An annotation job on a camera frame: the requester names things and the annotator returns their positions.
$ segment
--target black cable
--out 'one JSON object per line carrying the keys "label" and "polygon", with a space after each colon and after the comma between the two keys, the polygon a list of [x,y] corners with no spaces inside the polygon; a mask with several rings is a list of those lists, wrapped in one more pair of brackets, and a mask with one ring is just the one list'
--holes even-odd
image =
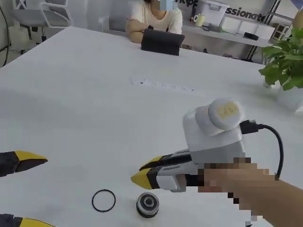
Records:
{"label": "black cable", "polygon": [[283,168],[283,163],[284,163],[284,148],[283,148],[283,142],[282,142],[282,139],[280,137],[280,134],[273,127],[270,127],[270,126],[265,125],[265,124],[258,124],[258,128],[259,129],[268,129],[268,130],[270,130],[272,133],[274,133],[274,135],[278,139],[279,150],[280,150],[280,160],[279,160],[278,170],[276,172],[276,180],[279,180],[280,176],[281,176],[282,168]]}
{"label": "black cable", "polygon": [[279,166],[278,166],[278,170],[275,175],[275,180],[278,181],[280,179],[282,168],[283,168],[283,163],[284,163],[284,148],[283,148],[283,143],[282,143],[280,134],[271,126],[268,126],[265,124],[257,124],[256,121],[250,121],[250,120],[241,122],[240,128],[241,128],[241,132],[243,135],[258,132],[261,129],[268,129],[272,133],[274,133],[274,135],[278,139],[279,151],[280,151]]}
{"label": "black cable", "polygon": [[7,64],[8,58],[9,58],[10,35],[9,35],[9,24],[8,24],[8,21],[6,20],[6,17],[5,17],[5,14],[4,14],[4,12],[3,12],[3,9],[2,9],[2,7],[1,7],[1,5],[0,5],[0,11],[1,11],[2,15],[3,15],[4,20],[5,20],[6,30],[7,30],[7,33],[8,33],[8,47],[7,47],[7,49],[6,49],[5,60],[4,60],[4,63],[3,63],[3,65],[2,65],[2,67],[3,67],[3,66],[5,66],[5,65]]}

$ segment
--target black tablet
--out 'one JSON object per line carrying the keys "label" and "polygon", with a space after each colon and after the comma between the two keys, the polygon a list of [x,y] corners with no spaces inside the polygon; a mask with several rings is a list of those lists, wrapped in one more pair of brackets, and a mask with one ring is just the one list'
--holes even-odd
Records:
{"label": "black tablet", "polygon": [[141,50],[179,56],[184,35],[145,29]]}

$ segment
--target shelf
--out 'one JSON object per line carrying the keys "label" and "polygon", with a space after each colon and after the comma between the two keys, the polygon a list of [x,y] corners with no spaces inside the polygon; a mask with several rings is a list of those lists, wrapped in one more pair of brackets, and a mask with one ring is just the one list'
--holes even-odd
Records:
{"label": "shelf", "polygon": [[219,38],[224,39],[228,41],[234,41],[241,44],[248,44],[253,46],[259,46],[259,47],[266,47],[266,46],[272,46],[272,43],[270,43],[268,40],[259,39],[257,41],[244,38],[243,35],[240,34],[230,34],[225,32],[212,32],[212,31],[205,31],[201,27],[197,27],[194,25],[194,23],[189,21],[183,21],[183,32],[193,33],[193,34],[200,34],[200,35],[206,35],[213,38]]}
{"label": "shelf", "polygon": [[294,20],[294,19],[293,19],[293,18],[291,18],[291,17],[283,16],[283,15],[278,14],[278,13],[270,13],[270,15],[273,15],[273,16],[275,16],[275,17],[279,17],[279,18],[283,18],[283,19],[285,19],[285,20],[289,20],[289,21],[293,21],[293,20]]}

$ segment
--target white box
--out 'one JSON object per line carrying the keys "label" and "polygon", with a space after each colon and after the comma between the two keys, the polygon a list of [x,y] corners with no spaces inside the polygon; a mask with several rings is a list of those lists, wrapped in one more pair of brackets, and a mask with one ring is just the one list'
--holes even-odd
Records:
{"label": "white box", "polygon": [[200,0],[196,8],[196,14],[205,16],[204,26],[209,26],[209,24],[219,26],[228,7],[229,5],[222,2]]}
{"label": "white box", "polygon": [[270,40],[274,31],[275,31],[274,27],[268,25],[259,25],[255,35],[259,36],[260,39]]}
{"label": "white box", "polygon": [[244,33],[248,32],[251,34],[255,34],[257,29],[259,27],[259,24],[253,22],[253,21],[245,21],[243,20],[240,28],[238,30],[238,33],[241,35],[244,35]]}
{"label": "white box", "polygon": [[224,16],[220,26],[222,27],[222,30],[225,32],[237,34],[241,23],[242,20],[240,19],[237,19],[235,17]]}

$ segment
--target yellow mug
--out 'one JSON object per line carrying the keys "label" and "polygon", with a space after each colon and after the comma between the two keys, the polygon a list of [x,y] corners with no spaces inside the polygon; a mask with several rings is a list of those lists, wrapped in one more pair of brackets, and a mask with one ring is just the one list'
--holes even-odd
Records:
{"label": "yellow mug", "polygon": [[203,16],[201,14],[198,14],[198,15],[194,16],[195,25],[198,26],[198,27],[201,27],[203,25],[204,20],[205,20],[205,16]]}

